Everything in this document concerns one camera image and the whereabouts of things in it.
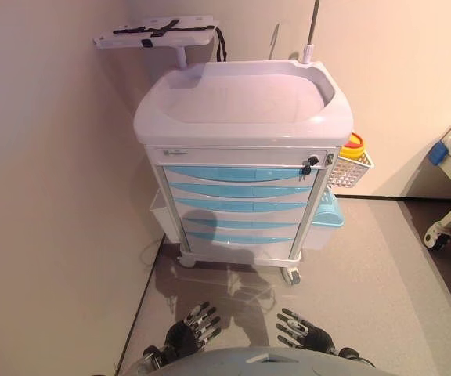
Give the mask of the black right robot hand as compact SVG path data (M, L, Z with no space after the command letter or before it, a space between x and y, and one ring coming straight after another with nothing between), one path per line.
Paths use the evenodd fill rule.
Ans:
M307 349L331 355L336 354L332 337L322 328L315 326L300 314L282 308L276 314L276 329L279 342L294 349Z

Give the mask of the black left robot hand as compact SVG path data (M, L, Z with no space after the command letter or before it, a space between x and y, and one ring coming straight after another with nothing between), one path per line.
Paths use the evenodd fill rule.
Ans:
M210 302L196 305L182 320L170 327L164 349L178 358L197 353L222 332L218 325L221 317L216 315L216 311Z

